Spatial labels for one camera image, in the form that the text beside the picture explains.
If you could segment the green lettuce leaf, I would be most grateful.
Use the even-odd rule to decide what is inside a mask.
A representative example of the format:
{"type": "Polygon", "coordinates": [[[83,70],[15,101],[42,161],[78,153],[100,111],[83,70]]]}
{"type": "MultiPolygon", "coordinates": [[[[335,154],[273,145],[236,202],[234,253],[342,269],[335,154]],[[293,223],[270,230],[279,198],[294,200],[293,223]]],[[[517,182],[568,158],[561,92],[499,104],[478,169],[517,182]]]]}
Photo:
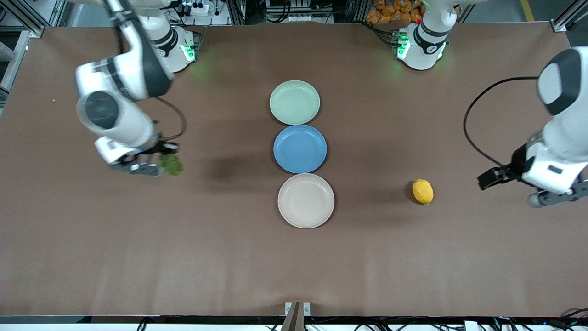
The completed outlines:
{"type": "Polygon", "coordinates": [[[178,176],[183,173],[184,166],[177,154],[160,154],[158,166],[162,168],[164,174],[178,176]]]}

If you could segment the yellow lemon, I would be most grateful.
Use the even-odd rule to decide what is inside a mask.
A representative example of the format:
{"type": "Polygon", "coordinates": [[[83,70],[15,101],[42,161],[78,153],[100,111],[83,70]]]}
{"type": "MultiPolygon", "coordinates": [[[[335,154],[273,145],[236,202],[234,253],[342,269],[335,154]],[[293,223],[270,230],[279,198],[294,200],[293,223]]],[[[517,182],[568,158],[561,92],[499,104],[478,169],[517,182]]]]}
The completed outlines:
{"type": "Polygon", "coordinates": [[[434,199],[432,184],[425,179],[417,179],[412,183],[412,193],[421,205],[430,205],[434,199]]]}

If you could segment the blue round plate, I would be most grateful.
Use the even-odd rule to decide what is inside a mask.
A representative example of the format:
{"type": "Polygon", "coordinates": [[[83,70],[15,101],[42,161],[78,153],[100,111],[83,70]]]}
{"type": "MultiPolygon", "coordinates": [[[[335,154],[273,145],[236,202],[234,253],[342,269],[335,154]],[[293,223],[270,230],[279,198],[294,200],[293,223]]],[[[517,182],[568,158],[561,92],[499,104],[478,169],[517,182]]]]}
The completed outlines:
{"type": "Polygon", "coordinates": [[[283,170],[302,174],[314,172],[322,166],[328,154],[328,144],[315,127],[292,125],[277,134],[272,151],[283,170]]]}

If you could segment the pale green round plate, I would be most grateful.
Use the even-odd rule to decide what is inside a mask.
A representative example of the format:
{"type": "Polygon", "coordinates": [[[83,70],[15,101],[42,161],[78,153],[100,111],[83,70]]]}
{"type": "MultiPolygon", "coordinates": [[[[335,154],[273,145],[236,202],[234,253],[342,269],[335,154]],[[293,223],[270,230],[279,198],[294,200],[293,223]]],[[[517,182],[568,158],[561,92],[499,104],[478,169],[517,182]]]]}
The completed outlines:
{"type": "Polygon", "coordinates": [[[286,125],[302,125],[317,116],[321,97],[317,89],[305,81],[290,80],[279,84],[269,99],[271,114],[286,125]]]}

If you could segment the white power strip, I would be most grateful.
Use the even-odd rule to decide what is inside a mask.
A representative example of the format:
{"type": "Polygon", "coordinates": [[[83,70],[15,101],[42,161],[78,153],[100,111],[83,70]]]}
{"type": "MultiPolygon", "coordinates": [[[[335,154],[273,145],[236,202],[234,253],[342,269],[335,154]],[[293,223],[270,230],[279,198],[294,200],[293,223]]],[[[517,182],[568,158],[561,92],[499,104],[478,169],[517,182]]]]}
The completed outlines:
{"type": "Polygon", "coordinates": [[[183,0],[179,1],[178,12],[183,16],[208,16],[210,4],[204,0],[183,0]]]}

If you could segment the white round plate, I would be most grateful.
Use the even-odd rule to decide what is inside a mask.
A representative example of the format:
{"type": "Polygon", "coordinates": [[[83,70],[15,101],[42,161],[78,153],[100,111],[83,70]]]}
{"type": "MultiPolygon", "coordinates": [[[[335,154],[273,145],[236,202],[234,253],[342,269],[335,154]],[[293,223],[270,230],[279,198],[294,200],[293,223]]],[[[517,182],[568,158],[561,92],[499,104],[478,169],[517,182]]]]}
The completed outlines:
{"type": "Polygon", "coordinates": [[[300,229],[319,228],[331,217],[335,194],[322,177],[303,173],[294,175],[281,185],[277,207],[282,218],[300,229]]]}

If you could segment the bag of orange fruit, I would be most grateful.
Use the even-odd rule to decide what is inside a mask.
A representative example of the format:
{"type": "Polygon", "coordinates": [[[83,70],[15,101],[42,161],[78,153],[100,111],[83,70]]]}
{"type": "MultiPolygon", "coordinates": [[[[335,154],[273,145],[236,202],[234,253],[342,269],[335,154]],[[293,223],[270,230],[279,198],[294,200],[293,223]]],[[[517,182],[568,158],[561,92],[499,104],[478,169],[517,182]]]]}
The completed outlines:
{"type": "Polygon", "coordinates": [[[426,12],[421,0],[370,0],[365,21],[371,24],[405,21],[420,23],[426,12]]]}

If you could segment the aluminium frame rail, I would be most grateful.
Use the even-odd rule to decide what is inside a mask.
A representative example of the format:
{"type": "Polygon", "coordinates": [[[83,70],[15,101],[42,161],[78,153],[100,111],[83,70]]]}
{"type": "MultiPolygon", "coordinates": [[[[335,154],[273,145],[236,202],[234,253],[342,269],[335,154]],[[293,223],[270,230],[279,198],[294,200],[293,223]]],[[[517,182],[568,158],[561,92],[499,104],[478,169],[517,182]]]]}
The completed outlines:
{"type": "Polygon", "coordinates": [[[4,31],[0,29],[0,109],[4,107],[19,67],[27,51],[29,31],[4,31]]]}

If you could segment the aluminium frame post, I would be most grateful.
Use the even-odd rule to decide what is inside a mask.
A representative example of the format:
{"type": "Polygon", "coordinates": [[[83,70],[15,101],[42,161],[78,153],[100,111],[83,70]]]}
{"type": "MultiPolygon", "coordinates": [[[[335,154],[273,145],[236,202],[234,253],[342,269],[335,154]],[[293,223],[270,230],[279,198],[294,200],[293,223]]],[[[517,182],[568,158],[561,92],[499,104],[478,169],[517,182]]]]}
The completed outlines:
{"type": "Polygon", "coordinates": [[[0,34],[31,32],[40,37],[46,27],[57,27],[67,0],[0,0],[0,34]]]}
{"type": "Polygon", "coordinates": [[[573,0],[569,6],[555,19],[550,19],[550,25],[553,32],[571,31],[588,16],[588,0],[573,0]]]}

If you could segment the small metal table bracket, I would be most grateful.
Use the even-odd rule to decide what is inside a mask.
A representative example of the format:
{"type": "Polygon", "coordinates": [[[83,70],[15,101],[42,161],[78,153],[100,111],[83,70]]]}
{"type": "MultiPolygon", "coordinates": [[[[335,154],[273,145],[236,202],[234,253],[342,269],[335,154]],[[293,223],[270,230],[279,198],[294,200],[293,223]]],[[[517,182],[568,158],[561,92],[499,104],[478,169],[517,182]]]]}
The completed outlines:
{"type": "Polygon", "coordinates": [[[285,303],[285,312],[284,312],[284,316],[286,316],[291,308],[295,308],[295,312],[302,312],[303,316],[311,316],[311,303],[309,302],[305,302],[305,303],[294,303],[294,302],[286,302],[285,303]]]}

